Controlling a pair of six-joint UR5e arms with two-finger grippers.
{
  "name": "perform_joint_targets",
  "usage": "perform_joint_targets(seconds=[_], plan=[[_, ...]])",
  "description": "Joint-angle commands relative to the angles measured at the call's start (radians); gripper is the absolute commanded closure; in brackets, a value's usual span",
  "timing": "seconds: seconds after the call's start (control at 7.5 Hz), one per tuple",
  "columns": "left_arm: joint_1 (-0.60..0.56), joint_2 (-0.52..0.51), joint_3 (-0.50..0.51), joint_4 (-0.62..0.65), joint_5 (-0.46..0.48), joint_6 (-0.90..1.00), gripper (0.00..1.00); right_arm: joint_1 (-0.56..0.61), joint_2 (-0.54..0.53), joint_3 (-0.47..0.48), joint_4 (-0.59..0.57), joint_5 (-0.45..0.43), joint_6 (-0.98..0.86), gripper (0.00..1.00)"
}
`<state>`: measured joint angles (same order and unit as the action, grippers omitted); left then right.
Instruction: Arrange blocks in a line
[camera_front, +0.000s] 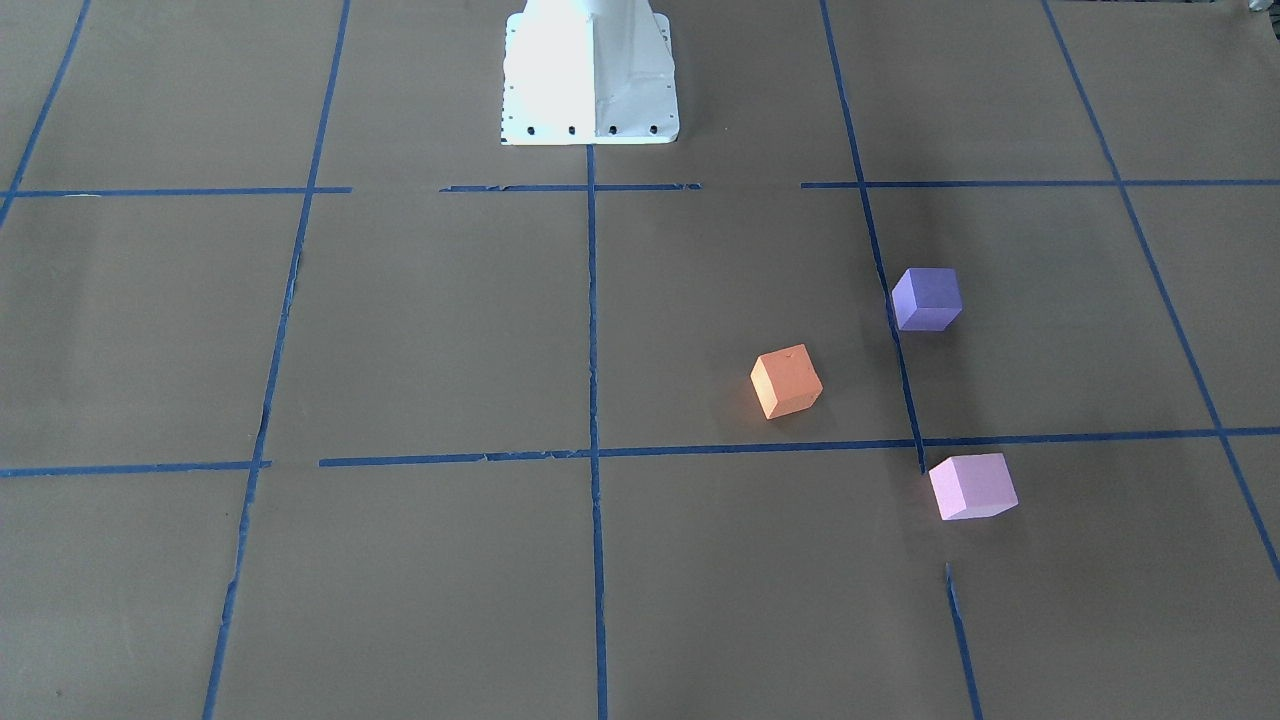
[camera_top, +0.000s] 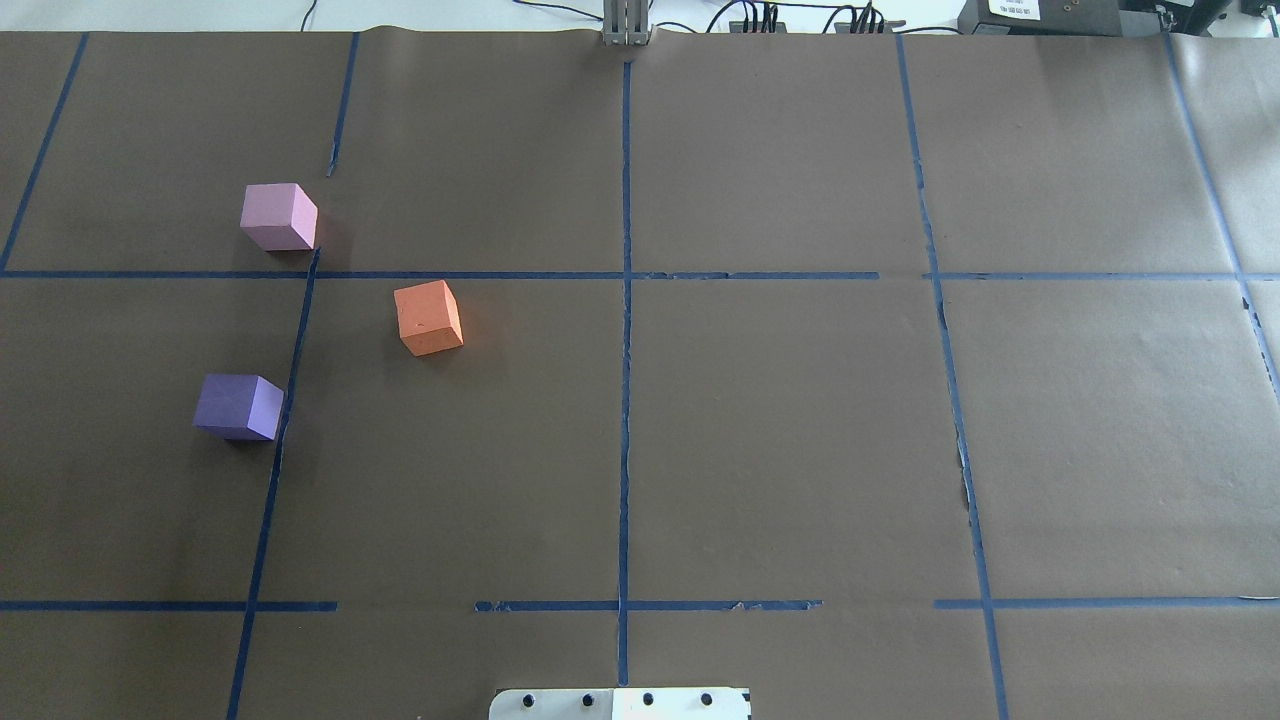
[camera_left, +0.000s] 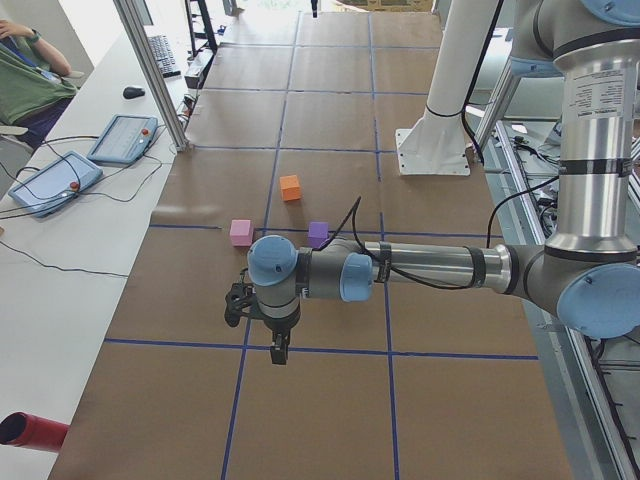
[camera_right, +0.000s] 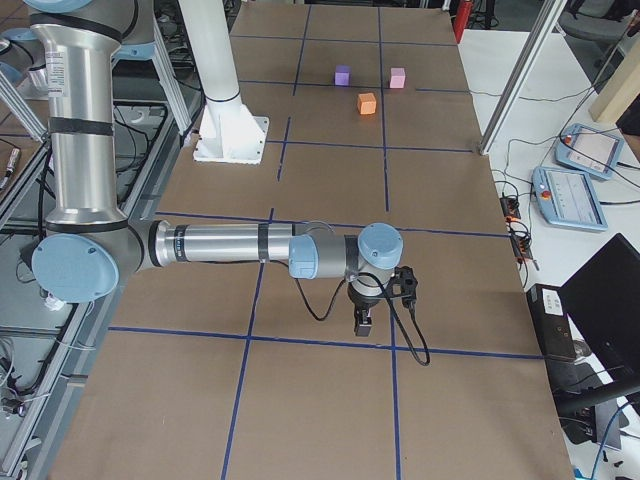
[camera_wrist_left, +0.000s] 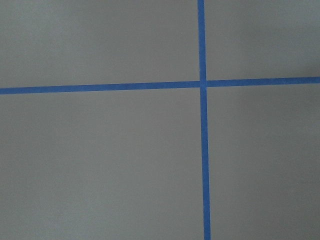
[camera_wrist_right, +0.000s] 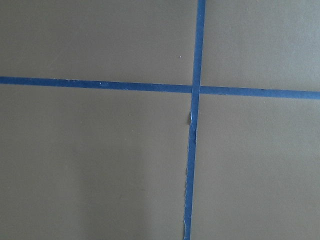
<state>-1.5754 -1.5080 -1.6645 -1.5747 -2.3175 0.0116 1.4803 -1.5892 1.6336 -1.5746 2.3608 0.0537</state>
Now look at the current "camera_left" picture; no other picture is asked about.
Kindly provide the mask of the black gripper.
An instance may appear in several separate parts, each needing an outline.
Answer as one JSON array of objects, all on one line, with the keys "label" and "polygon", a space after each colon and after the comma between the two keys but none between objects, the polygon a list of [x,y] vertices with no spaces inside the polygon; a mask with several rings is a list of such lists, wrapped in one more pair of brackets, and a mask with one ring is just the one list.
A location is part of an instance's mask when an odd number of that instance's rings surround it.
[{"label": "black gripper", "polygon": [[296,319],[280,319],[265,321],[265,325],[272,333],[272,345],[270,346],[271,361],[273,364],[286,364],[288,360],[288,346],[290,344],[291,330],[297,325]]}]

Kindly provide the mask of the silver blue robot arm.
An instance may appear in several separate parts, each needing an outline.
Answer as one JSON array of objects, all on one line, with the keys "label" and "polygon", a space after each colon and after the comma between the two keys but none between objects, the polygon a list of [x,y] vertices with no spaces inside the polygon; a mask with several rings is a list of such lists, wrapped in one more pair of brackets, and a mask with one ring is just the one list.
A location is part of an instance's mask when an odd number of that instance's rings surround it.
[{"label": "silver blue robot arm", "polygon": [[635,1],[521,1],[512,64],[520,75],[564,78],[558,219],[541,246],[446,247],[332,239],[298,248],[269,235],[250,248],[250,282],[229,298],[271,330],[271,360],[288,359],[304,298],[365,301],[377,283],[440,290],[489,288],[528,300],[563,325],[609,339],[639,324],[636,245],[625,232],[633,171],[631,135],[639,72]]}]

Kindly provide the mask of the second robot arm upper joint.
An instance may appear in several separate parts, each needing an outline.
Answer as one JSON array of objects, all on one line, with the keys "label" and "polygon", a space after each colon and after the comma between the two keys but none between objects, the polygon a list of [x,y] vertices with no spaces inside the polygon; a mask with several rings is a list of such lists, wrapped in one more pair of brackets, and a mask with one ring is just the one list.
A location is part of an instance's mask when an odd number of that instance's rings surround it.
[{"label": "second robot arm upper joint", "polygon": [[517,1],[511,72],[517,78],[553,78],[563,74],[554,66],[553,51],[543,41],[539,28],[542,1]]}]

